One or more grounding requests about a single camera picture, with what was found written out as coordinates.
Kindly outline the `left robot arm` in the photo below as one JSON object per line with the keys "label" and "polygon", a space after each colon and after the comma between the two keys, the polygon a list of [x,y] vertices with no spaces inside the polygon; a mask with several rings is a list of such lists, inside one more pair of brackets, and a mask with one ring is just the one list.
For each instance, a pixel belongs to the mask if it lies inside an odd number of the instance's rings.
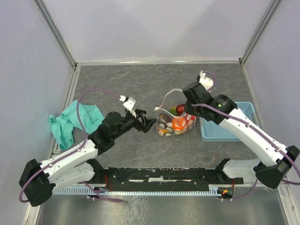
{"label": "left robot arm", "polygon": [[146,111],[127,111],[125,116],[110,112],[84,141],[73,148],[42,162],[32,159],[25,165],[19,185],[22,188],[19,201],[32,207],[45,203],[55,192],[83,181],[100,182],[104,177],[101,165],[92,166],[90,161],[108,151],[115,140],[131,129],[147,133],[156,123],[148,119]]}

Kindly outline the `red apple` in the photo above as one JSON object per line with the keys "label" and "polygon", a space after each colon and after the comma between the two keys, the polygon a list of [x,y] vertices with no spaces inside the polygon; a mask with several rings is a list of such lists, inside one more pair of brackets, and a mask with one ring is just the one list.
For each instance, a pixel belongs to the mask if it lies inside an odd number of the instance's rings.
{"label": "red apple", "polygon": [[195,123],[195,119],[196,119],[195,116],[188,114],[188,115],[186,116],[186,125],[187,125],[187,126],[193,125],[193,124]]}

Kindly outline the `orange tangerine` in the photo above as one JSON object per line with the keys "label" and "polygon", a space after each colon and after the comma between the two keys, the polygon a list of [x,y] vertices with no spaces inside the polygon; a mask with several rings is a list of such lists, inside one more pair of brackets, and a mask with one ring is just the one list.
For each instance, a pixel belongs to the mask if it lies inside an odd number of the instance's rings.
{"label": "orange tangerine", "polygon": [[175,132],[183,132],[187,130],[187,120],[185,118],[173,118],[172,128]]}

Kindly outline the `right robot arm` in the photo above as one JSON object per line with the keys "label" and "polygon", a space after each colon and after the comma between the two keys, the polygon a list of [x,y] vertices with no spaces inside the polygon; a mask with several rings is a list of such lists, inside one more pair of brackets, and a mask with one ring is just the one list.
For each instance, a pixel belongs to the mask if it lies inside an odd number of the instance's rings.
{"label": "right robot arm", "polygon": [[256,160],[229,159],[215,171],[215,178],[226,183],[234,178],[257,179],[265,186],[276,189],[291,168],[299,172],[295,160],[300,150],[286,146],[261,130],[225,95],[213,97],[200,83],[193,82],[183,90],[186,97],[184,111],[212,121],[236,135],[256,155]]}

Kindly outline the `green mango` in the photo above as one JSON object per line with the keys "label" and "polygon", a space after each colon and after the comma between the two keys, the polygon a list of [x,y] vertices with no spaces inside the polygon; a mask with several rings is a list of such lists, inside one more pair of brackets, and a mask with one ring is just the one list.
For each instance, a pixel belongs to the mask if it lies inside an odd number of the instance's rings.
{"label": "green mango", "polygon": [[170,110],[169,110],[169,113],[174,115],[174,116],[178,116],[178,113],[176,111],[176,107],[172,107]]}

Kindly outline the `red yellow peach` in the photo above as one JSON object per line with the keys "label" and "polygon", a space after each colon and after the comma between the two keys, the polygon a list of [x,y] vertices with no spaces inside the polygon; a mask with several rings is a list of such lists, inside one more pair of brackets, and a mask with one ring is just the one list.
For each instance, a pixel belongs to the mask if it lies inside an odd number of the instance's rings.
{"label": "red yellow peach", "polygon": [[172,135],[172,130],[168,130],[168,129],[159,129],[158,130],[158,134],[160,136],[171,136]]}

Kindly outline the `small dark fig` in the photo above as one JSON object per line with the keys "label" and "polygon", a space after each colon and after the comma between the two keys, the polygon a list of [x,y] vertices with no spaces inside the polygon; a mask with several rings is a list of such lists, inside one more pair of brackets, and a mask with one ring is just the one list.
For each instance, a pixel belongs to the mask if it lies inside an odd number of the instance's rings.
{"label": "small dark fig", "polygon": [[176,113],[178,115],[182,115],[184,113],[184,108],[185,108],[184,104],[177,105],[176,106]]}

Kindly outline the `clear dotted zip bag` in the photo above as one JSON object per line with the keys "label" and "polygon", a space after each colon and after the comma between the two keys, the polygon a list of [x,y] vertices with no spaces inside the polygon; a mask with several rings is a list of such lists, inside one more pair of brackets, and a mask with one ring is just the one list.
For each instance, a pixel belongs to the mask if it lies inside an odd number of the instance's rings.
{"label": "clear dotted zip bag", "polygon": [[[174,116],[169,113],[169,110],[172,107],[176,107],[177,105],[180,105],[180,104],[185,104],[185,102],[186,102],[186,98],[181,89],[172,89],[166,93],[161,105],[154,108],[154,114],[157,119],[157,125],[156,125],[157,133],[159,130],[159,128],[158,128],[158,120],[159,119],[165,119],[165,120],[171,120],[171,121],[173,118],[185,118],[186,119],[187,114],[185,112],[182,115],[178,115],[178,116]],[[191,126],[187,126],[187,130],[185,130],[183,132],[175,132],[172,128],[172,135],[183,134],[183,133],[191,130],[195,125],[196,125],[196,119],[195,119],[195,123]]]}

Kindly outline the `dark purple fruit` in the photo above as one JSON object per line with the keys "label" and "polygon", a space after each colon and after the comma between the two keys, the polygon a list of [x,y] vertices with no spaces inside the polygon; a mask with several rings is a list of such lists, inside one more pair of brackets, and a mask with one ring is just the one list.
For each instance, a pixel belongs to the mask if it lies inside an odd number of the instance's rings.
{"label": "dark purple fruit", "polygon": [[158,128],[159,129],[172,131],[172,127],[173,127],[173,124],[172,124],[171,120],[165,120],[165,119],[158,120]]}

